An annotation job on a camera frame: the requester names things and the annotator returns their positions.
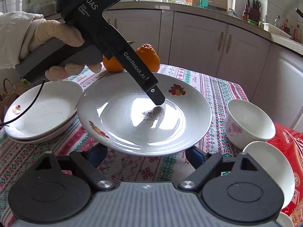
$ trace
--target table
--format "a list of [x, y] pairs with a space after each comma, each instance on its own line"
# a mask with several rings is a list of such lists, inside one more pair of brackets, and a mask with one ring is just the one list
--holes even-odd
[[[229, 100], [247, 100], [243, 89], [238, 84], [175, 66], [161, 65], [158, 73], [175, 77], [192, 85], [210, 103], [213, 113], [212, 123], [206, 136], [196, 146], [205, 152], [217, 151], [225, 157], [236, 156], [240, 150], [228, 141], [224, 131], [224, 120]], [[81, 84], [86, 89], [97, 80], [111, 74], [105, 69], [94, 74], [86, 67], [82, 73], [70, 77], [69, 80]], [[9, 190], [44, 151], [52, 150], [56, 155], [67, 155], [76, 149], [88, 150], [95, 144], [97, 141], [83, 129], [78, 117], [63, 134], [40, 144], [20, 144], [10, 141], [2, 129], [0, 131], [0, 222], [6, 227], [15, 221], [8, 205]], [[194, 171], [185, 158], [184, 151], [165, 157], [138, 157], [111, 149], [98, 169], [115, 183], [120, 181], [179, 183]]]

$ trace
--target countertop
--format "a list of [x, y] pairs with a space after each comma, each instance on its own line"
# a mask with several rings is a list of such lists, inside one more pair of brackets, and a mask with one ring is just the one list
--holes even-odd
[[[209, 9], [194, 7], [194, 6], [186, 6], [182, 4], [175, 3], [164, 3], [164, 2], [150, 2], [150, 1], [128, 1], [128, 2], [119, 2], [110, 7], [108, 10], [116, 10], [116, 9], [161, 9], [161, 10], [172, 10], [180, 13], [189, 13], [197, 16], [203, 16], [210, 19], [215, 19], [249, 32], [252, 32], [260, 37], [263, 37], [273, 43], [281, 45], [287, 49], [290, 49], [297, 54], [303, 57], [303, 45], [292, 41], [287, 38], [283, 38], [280, 36], [272, 35], [269, 32], [258, 28], [257, 26], [253, 26], [248, 22], [237, 19], [227, 14], [227, 12], [216, 12]], [[60, 14], [55, 14], [48, 16], [47, 19], [60, 19]]]

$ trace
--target orange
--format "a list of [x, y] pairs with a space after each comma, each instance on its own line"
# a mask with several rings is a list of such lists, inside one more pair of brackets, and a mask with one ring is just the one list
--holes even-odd
[[136, 53], [151, 72], [158, 72], [160, 68], [160, 58], [150, 44], [142, 45], [136, 50]]
[[103, 65], [109, 72], [122, 72], [124, 70], [123, 66], [121, 66], [115, 57], [108, 60], [105, 56], [103, 56]]

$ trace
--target stacked plate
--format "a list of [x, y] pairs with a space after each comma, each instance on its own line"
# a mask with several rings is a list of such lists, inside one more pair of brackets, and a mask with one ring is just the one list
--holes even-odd
[[[19, 96], [7, 110], [4, 122], [28, 108], [39, 89], [40, 85]], [[19, 143], [40, 143], [55, 138], [74, 121], [82, 93], [82, 87], [76, 82], [45, 83], [34, 105], [22, 117], [5, 126], [8, 137]]]

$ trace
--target black cable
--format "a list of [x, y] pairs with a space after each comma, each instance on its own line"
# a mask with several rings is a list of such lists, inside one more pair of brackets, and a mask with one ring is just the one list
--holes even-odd
[[36, 100], [38, 99], [38, 97], [39, 97], [39, 95], [40, 95], [40, 93], [41, 93], [41, 91], [42, 91], [42, 87], [43, 87], [44, 83], [45, 83], [45, 80], [42, 81], [41, 87], [40, 87], [40, 89], [39, 89], [39, 91], [38, 91], [38, 93], [37, 93], [35, 99], [34, 99], [33, 102], [28, 106], [28, 108], [24, 110], [24, 112], [22, 112], [18, 117], [14, 118], [14, 119], [12, 119], [12, 120], [10, 120], [10, 121], [8, 121], [8, 122], [5, 122], [5, 123], [0, 124], [0, 126], [8, 125], [8, 124], [10, 124], [10, 123], [16, 121], [17, 119], [19, 119], [22, 115], [24, 115], [24, 114], [31, 108], [31, 106], [34, 105], [34, 103], [35, 103]]

